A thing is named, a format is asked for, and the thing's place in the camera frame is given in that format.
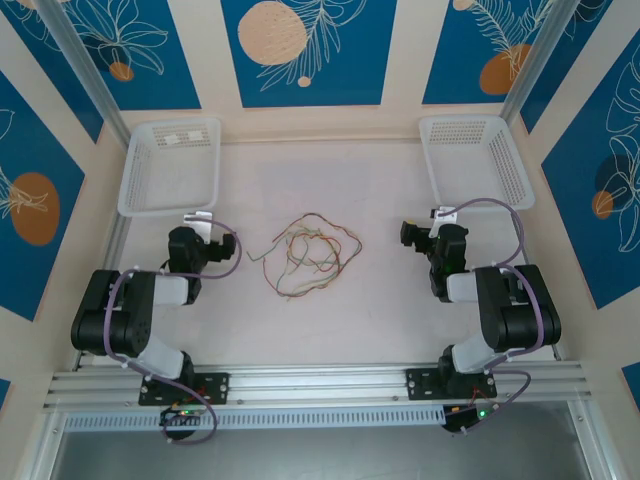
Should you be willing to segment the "white perforated plastic basket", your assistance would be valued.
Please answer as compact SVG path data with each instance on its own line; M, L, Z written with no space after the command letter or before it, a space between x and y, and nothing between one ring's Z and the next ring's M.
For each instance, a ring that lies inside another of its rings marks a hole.
M141 123L131 134L117 209L124 217L210 211L219 194L221 122L187 117Z
M535 195L509 126L499 116L453 114L424 117L418 124L426 167L436 204L491 212L534 206Z

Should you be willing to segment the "grey metal panel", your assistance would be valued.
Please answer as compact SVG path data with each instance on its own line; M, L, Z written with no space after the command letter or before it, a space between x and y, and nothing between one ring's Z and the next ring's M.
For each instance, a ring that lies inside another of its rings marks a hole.
M70 433L52 480L590 480L559 444L435 428L224 431L170 446L153 433Z

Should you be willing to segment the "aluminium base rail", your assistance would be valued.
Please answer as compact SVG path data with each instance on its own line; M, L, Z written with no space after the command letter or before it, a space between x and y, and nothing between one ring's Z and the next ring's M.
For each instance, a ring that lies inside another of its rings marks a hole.
M402 364L322 366L200 366L198 372L230 375L228 408L294 408L405 405L409 402ZM531 376L520 402L588 399L592 396L577 361L503 364L494 371L497 399L506 401ZM46 411L132 410L142 377L118 366L84 365L56 372L44 400Z

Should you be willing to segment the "aluminium frame post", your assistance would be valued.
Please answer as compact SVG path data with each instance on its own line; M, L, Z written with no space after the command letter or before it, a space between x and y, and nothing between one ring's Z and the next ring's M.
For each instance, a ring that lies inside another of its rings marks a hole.
M33 0L48 31L113 136L127 150L131 132L103 77L57 0Z
M500 117L511 126L544 69L569 22L578 0L553 0L549 16L543 22L529 54L508 93Z

